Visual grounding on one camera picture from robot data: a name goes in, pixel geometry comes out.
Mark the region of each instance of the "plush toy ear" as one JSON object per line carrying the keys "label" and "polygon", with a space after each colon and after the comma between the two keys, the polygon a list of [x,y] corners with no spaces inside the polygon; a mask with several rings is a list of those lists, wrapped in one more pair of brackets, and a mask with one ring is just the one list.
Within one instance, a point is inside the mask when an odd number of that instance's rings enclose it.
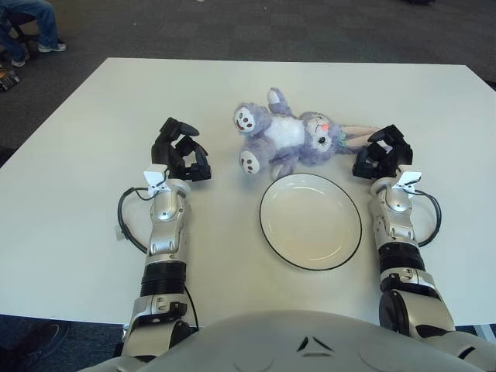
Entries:
{"label": "plush toy ear", "polygon": [[337,153],[358,153],[369,145],[368,139],[378,130],[370,126],[344,126]]}

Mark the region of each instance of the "plush toy paw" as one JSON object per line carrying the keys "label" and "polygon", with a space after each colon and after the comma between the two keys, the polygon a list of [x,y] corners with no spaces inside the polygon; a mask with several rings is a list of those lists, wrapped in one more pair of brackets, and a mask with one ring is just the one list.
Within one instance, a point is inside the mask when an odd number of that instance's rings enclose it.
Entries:
{"label": "plush toy paw", "polygon": [[255,129],[255,118],[247,107],[242,107],[234,113],[234,123],[241,133],[249,133]]}
{"label": "plush toy paw", "polygon": [[260,163],[251,151],[242,151],[239,155],[239,164],[245,173],[257,174],[260,170]]}

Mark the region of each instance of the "sneaker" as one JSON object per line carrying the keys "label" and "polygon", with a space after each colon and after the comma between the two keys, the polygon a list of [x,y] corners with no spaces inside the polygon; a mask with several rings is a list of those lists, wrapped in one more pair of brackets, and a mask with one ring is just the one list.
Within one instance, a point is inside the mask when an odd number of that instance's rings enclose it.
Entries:
{"label": "sneaker", "polygon": [[10,61],[10,64],[11,64],[12,66],[14,66],[14,67],[19,68],[19,67],[22,67],[22,66],[24,66],[24,65],[26,64],[26,60],[21,60],[21,61],[17,62],[16,60],[14,60],[14,59],[12,58],[12,59],[11,59],[11,61]]}
{"label": "sneaker", "polygon": [[57,48],[50,48],[49,46],[43,46],[38,44],[38,51],[40,53],[49,53],[49,52],[63,52],[67,49],[67,45],[64,43],[58,43]]}
{"label": "sneaker", "polygon": [[67,338],[69,322],[49,321],[34,329],[15,349],[17,371],[29,369],[39,360],[53,354]]}

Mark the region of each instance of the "purple plush toy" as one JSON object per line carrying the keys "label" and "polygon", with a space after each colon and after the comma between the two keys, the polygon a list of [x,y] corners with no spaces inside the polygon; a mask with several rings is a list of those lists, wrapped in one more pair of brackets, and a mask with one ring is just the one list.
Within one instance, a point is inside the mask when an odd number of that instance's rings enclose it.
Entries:
{"label": "purple plush toy", "polygon": [[305,112],[294,116],[281,91],[271,88],[269,110],[242,103],[234,113],[234,125],[245,137],[239,164],[249,174],[269,165],[274,179],[293,173],[296,162],[305,165],[327,161],[335,153],[357,153],[379,129],[341,126],[328,116]]}

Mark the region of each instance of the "plush toy face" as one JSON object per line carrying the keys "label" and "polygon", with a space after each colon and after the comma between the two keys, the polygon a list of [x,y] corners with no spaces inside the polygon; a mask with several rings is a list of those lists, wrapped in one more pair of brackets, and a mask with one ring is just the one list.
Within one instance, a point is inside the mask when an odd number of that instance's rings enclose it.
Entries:
{"label": "plush toy face", "polygon": [[242,107],[234,113],[234,123],[236,128],[242,133],[249,133],[255,130],[255,118],[247,107]]}
{"label": "plush toy face", "polygon": [[324,153],[331,147],[332,139],[329,136],[330,127],[330,119],[323,114],[315,113],[306,118],[305,131],[311,137],[310,146],[312,149]]}

